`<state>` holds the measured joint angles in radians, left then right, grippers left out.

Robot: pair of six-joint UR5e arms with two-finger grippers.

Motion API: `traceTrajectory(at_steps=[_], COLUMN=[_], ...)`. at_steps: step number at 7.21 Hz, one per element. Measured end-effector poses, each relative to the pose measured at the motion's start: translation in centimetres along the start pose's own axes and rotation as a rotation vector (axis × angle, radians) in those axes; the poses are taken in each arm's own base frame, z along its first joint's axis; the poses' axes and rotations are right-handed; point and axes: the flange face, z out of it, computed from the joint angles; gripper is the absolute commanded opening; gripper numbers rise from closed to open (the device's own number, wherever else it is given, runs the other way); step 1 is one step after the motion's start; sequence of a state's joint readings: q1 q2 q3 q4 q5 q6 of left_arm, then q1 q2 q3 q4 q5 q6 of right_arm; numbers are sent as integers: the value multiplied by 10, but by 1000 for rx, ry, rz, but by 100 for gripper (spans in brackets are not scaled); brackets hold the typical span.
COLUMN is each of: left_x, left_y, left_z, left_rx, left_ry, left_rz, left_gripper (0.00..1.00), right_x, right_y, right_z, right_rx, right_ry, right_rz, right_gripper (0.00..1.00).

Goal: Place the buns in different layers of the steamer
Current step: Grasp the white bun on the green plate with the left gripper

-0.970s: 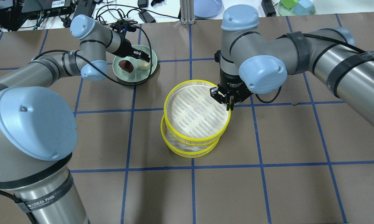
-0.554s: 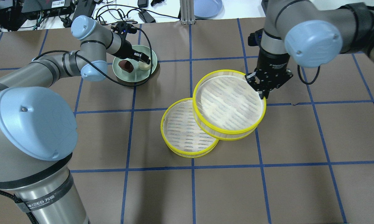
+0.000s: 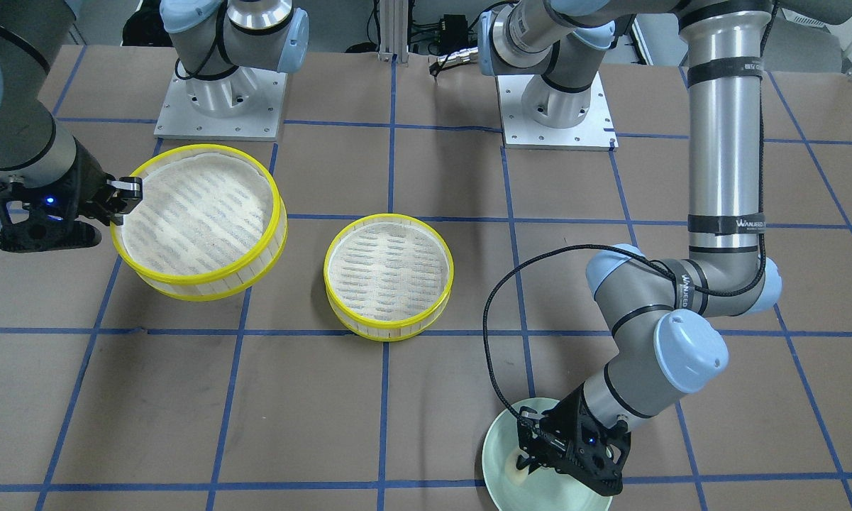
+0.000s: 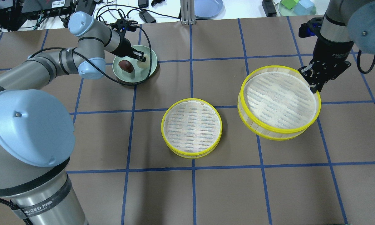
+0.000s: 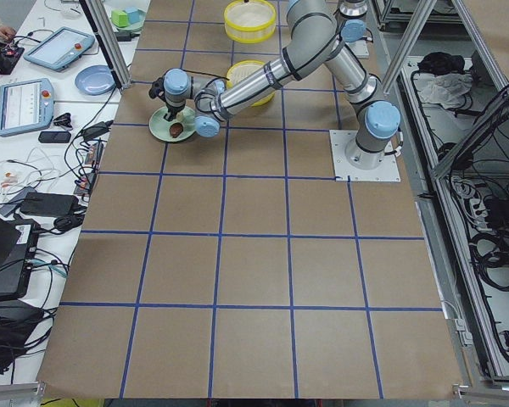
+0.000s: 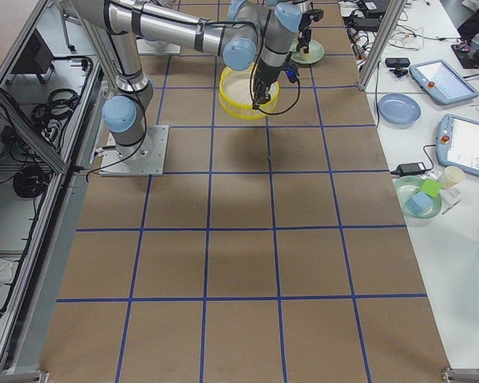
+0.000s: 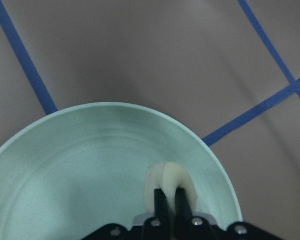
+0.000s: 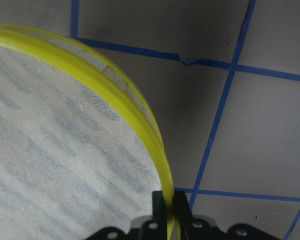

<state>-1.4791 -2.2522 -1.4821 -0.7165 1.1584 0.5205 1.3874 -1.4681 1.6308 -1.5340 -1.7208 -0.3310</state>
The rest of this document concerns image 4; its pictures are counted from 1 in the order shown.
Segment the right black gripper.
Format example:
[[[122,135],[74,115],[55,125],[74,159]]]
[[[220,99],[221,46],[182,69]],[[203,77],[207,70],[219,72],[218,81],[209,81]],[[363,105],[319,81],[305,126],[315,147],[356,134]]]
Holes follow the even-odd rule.
[[[335,80],[352,64],[347,57],[352,49],[352,42],[332,42],[318,38],[313,49],[313,58],[309,65],[299,68],[299,73],[312,85],[316,94],[328,81]]]

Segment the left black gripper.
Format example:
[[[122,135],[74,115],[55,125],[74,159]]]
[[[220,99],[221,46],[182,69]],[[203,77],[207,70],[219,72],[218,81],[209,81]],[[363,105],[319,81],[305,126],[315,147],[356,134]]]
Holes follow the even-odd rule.
[[[120,43],[120,57],[130,57],[139,60],[139,68],[148,67],[148,60],[145,61],[144,55],[142,51],[134,49],[129,41],[124,40]]]

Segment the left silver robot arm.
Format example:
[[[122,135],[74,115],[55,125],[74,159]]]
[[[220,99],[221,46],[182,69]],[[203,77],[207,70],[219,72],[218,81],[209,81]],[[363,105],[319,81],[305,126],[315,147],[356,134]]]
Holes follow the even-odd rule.
[[[136,21],[105,25],[76,12],[68,28],[78,38],[76,48],[39,50],[0,74],[0,203],[27,225],[89,224],[66,172],[76,143],[73,120],[42,87],[63,75],[106,76],[104,52],[151,59],[125,38],[140,28]]]

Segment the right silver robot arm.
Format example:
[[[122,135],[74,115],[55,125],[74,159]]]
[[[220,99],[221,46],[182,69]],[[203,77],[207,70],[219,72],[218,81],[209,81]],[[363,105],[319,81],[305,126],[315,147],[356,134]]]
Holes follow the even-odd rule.
[[[299,68],[312,93],[351,66],[347,57],[354,45],[358,70],[370,73],[375,65],[375,0],[331,0],[323,17],[301,25],[299,37],[317,37],[312,60]]]

